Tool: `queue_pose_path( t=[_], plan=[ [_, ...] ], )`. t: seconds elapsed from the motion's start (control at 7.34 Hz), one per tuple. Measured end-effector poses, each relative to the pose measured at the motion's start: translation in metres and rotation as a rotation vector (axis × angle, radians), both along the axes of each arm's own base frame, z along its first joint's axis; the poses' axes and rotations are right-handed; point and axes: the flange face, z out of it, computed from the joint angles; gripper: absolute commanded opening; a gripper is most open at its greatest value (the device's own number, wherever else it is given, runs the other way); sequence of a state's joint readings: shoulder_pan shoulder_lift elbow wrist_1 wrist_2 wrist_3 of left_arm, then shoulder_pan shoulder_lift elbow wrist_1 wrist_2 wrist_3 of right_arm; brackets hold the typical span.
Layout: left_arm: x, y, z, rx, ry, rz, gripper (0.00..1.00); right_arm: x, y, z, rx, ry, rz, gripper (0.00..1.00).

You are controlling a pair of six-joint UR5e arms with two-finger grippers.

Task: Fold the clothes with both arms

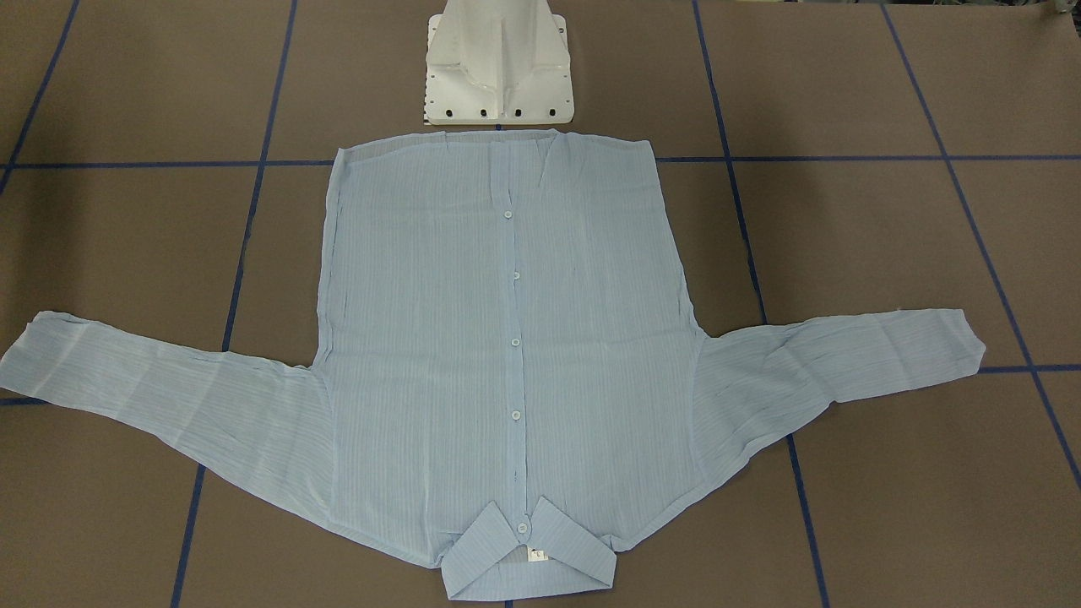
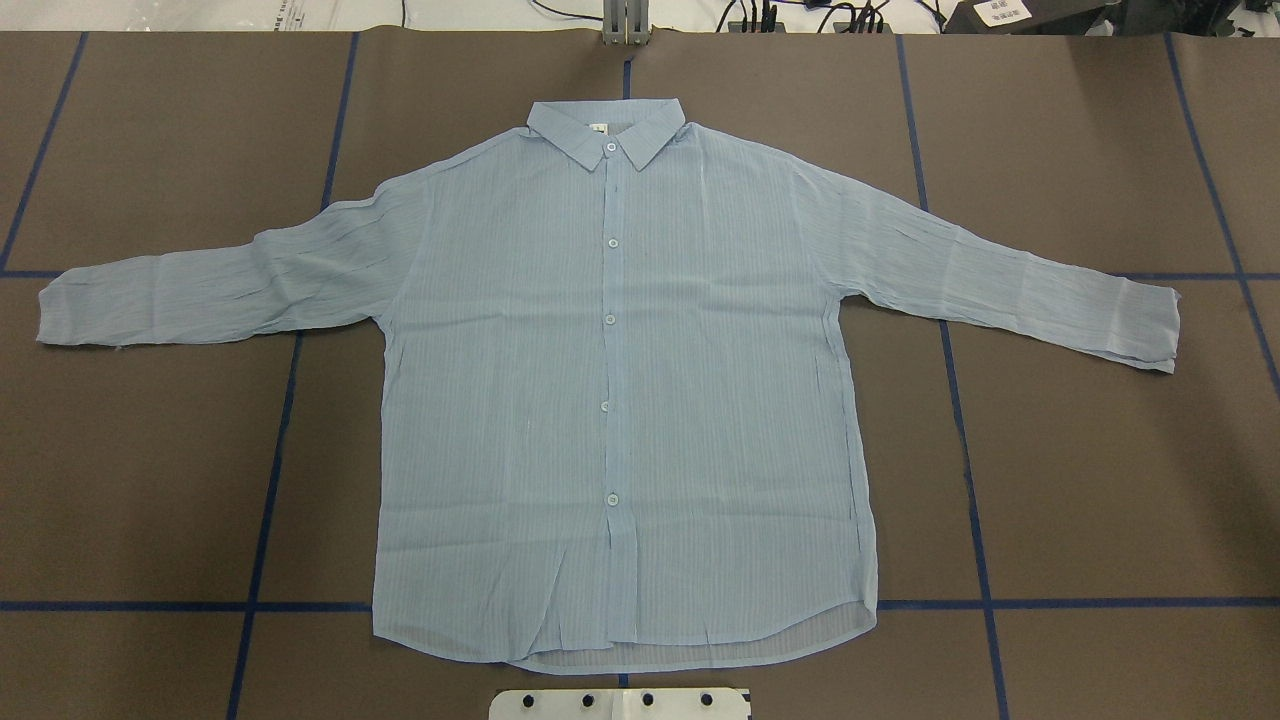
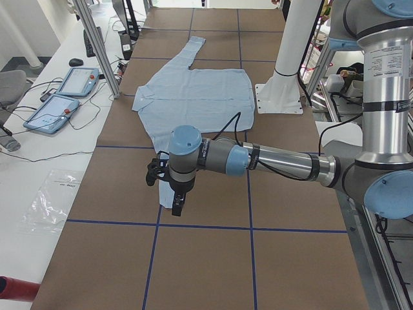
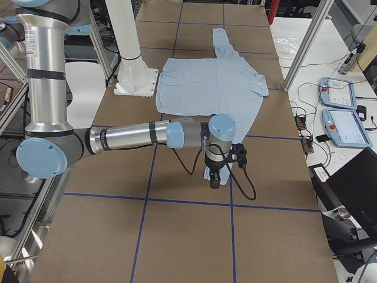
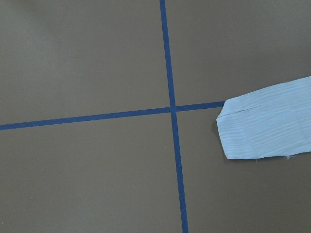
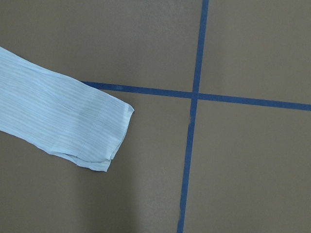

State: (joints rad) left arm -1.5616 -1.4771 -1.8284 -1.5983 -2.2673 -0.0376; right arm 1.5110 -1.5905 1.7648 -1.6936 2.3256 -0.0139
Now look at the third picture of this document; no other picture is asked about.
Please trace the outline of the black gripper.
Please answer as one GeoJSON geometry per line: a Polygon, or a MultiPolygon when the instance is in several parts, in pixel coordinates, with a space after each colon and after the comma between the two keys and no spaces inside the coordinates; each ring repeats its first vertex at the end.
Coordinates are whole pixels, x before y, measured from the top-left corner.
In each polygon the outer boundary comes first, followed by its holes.
{"type": "Polygon", "coordinates": [[[172,216],[181,216],[183,204],[185,203],[186,194],[181,192],[174,193],[172,206],[172,216]]]}

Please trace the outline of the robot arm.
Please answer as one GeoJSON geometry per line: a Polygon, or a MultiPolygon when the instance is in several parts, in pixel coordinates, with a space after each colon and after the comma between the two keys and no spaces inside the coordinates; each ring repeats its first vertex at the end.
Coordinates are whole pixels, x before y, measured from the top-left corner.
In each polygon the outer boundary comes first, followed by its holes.
{"type": "Polygon", "coordinates": [[[317,181],[388,219],[412,214],[412,156],[407,150],[412,53],[411,1],[336,1],[330,41],[354,40],[364,52],[363,144],[354,158],[315,156],[234,140],[202,138],[184,125],[170,135],[165,181],[179,216],[198,170],[240,176],[264,170],[317,181]]]}

